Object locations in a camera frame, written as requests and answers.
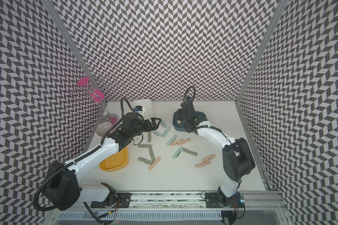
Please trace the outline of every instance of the sage green piece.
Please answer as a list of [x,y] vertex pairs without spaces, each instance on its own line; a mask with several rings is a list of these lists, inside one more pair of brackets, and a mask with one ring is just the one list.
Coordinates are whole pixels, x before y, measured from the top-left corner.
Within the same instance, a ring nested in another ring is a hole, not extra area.
[[141,161],[141,162],[145,162],[146,164],[149,164],[149,165],[152,165],[152,164],[153,164],[152,161],[147,160],[147,159],[144,159],[143,157],[139,157],[138,160]]
[[160,123],[161,123],[161,125],[162,125],[164,128],[167,128],[167,125],[164,123],[164,120],[163,120],[163,119],[161,120]]
[[151,144],[139,144],[138,147],[139,148],[151,148],[153,146]]
[[154,162],[155,161],[155,156],[154,156],[154,152],[153,152],[152,148],[149,148],[149,154],[150,154],[150,157],[151,157],[151,161]]
[[169,146],[178,136],[174,135],[170,140],[167,142],[167,146]]
[[198,155],[197,152],[190,151],[189,149],[186,149],[186,148],[183,148],[182,151],[185,152],[185,153],[188,153],[188,154],[190,154],[190,155],[194,155],[194,156],[197,156],[197,155]]
[[148,132],[148,143],[151,142],[151,132]]
[[183,150],[183,147],[178,148],[178,150],[174,153],[173,159],[176,159],[179,155],[179,153]]
[[161,135],[162,135],[161,133],[159,133],[159,132],[156,131],[156,130],[153,130],[152,132],[155,133],[155,134],[156,134],[157,136],[159,136],[159,137],[161,137]]
[[167,129],[164,131],[162,137],[166,137],[166,135],[169,133],[170,127],[167,127]]

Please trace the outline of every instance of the woven bowl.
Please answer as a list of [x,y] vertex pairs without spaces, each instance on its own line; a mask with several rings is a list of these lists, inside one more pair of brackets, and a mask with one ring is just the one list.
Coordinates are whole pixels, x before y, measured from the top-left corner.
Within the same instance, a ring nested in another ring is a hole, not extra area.
[[97,127],[96,133],[100,137],[103,137],[108,132],[108,130],[110,130],[110,128],[112,128],[112,127],[113,127],[112,123],[103,122],[103,123],[99,124],[99,126]]

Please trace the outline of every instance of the vent grille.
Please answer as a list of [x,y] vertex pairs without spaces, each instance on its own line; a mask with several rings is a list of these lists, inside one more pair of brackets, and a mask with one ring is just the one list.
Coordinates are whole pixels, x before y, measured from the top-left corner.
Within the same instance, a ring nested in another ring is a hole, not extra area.
[[85,212],[61,212],[58,216],[59,219],[82,219]]
[[[108,211],[99,211],[98,216],[107,213]],[[91,220],[93,218],[86,218],[85,211],[68,211],[61,212],[58,220]],[[101,220],[113,220],[114,213],[107,215]],[[221,220],[221,211],[194,211],[194,210],[180,210],[180,211],[119,211],[116,213],[115,219],[118,220],[134,220],[134,221],[173,221],[173,220]]]

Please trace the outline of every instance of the yellow tray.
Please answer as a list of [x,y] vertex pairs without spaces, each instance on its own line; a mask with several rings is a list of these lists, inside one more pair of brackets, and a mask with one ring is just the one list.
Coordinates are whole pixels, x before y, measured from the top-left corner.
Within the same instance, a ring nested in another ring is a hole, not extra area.
[[114,172],[125,168],[129,163],[128,148],[109,156],[100,163],[100,169],[106,172]]

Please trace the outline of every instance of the chevron pattern wallpaper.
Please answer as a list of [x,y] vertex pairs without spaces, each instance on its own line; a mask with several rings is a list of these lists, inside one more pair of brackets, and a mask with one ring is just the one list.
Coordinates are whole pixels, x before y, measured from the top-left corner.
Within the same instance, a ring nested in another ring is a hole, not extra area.
[[98,113],[68,102],[81,77],[39,1],[0,1],[0,224],[41,222],[31,201],[49,164],[83,150]]
[[234,99],[276,0],[54,0],[96,78],[121,97]]
[[293,221],[338,224],[338,1],[290,1],[240,104]]

